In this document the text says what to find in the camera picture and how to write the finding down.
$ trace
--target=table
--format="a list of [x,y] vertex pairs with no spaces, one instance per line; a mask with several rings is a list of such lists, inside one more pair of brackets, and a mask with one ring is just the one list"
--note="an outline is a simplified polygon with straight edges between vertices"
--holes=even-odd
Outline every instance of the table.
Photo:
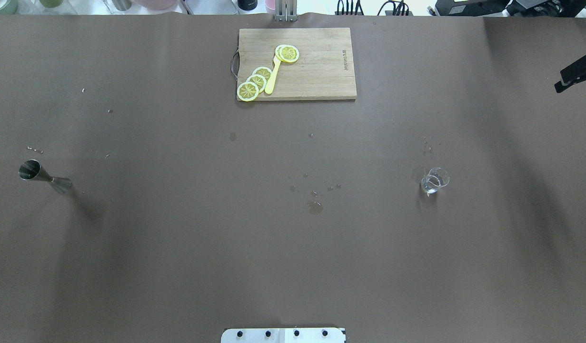
[[[238,30],[286,27],[351,28],[356,101],[235,100]],[[583,19],[0,17],[0,342],[584,343],[584,54]]]

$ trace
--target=wooden cutting board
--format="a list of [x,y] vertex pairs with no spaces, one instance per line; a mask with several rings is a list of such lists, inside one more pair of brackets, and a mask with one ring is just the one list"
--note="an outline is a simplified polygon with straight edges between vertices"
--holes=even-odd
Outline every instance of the wooden cutting board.
[[273,93],[255,101],[356,99],[350,28],[240,29],[238,86],[256,67],[273,69],[280,44],[296,46],[299,60],[283,62]]

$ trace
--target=jigger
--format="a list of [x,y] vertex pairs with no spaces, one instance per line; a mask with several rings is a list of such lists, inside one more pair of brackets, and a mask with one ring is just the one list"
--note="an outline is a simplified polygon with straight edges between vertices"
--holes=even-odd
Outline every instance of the jigger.
[[60,194],[66,193],[73,186],[70,179],[51,177],[47,174],[47,170],[41,167],[41,163],[34,159],[24,162],[18,172],[23,180],[49,182],[52,188]]

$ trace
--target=yellow utensil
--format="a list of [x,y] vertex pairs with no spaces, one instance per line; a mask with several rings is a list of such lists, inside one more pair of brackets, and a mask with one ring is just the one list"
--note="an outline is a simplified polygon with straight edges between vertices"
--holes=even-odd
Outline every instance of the yellow utensil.
[[274,69],[271,71],[271,76],[267,81],[267,85],[265,86],[265,94],[271,94],[274,91],[274,86],[276,85],[276,75],[278,74],[278,69],[280,68],[280,59],[278,59],[277,55],[274,55]]

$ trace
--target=small glass cup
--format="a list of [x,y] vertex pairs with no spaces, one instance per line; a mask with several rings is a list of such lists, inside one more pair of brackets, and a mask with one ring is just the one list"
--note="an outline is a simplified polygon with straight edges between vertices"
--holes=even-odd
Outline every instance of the small glass cup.
[[428,174],[424,175],[422,182],[419,184],[422,191],[426,194],[434,194],[439,189],[449,184],[449,173],[441,167],[430,169]]

